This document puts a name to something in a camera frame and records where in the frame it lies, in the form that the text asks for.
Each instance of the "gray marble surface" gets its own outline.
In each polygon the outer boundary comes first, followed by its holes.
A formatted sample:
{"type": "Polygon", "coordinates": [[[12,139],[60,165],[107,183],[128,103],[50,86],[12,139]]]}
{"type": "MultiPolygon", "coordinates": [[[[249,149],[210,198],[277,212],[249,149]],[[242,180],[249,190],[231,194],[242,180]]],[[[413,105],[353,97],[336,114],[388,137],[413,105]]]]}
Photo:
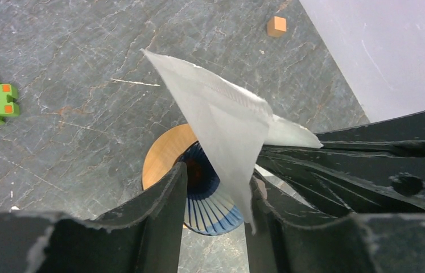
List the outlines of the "gray marble surface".
{"type": "MultiPolygon", "coordinates": [[[[19,88],[22,113],[0,127],[0,210],[94,218],[142,191],[148,148],[185,120],[140,48],[200,65],[315,132],[368,122],[297,0],[1,0],[0,80],[19,88]],[[273,15],[288,20],[281,38],[266,35],[273,15]]],[[[180,255],[179,272],[248,272],[243,227],[184,229],[180,255]]]]}

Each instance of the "orange square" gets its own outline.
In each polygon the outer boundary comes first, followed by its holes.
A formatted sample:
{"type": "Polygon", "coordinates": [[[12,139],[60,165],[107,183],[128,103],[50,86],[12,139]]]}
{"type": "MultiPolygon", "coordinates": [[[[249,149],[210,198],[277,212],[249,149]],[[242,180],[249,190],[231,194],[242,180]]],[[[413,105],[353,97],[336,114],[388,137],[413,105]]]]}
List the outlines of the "orange square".
{"type": "Polygon", "coordinates": [[[286,33],[286,19],[278,16],[274,16],[267,23],[267,34],[272,37],[279,38],[286,33]]]}
{"type": "Polygon", "coordinates": [[[13,113],[13,107],[11,105],[5,105],[5,113],[13,113]]]}

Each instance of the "small wooden block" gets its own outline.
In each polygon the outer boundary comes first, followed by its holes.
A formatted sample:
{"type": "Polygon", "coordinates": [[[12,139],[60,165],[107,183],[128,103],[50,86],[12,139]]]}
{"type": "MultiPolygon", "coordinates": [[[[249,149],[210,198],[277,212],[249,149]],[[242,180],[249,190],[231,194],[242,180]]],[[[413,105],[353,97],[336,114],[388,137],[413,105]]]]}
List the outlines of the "small wooden block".
{"type": "Polygon", "coordinates": [[[267,23],[267,34],[271,37],[279,38],[286,33],[286,19],[274,16],[267,23]]]}

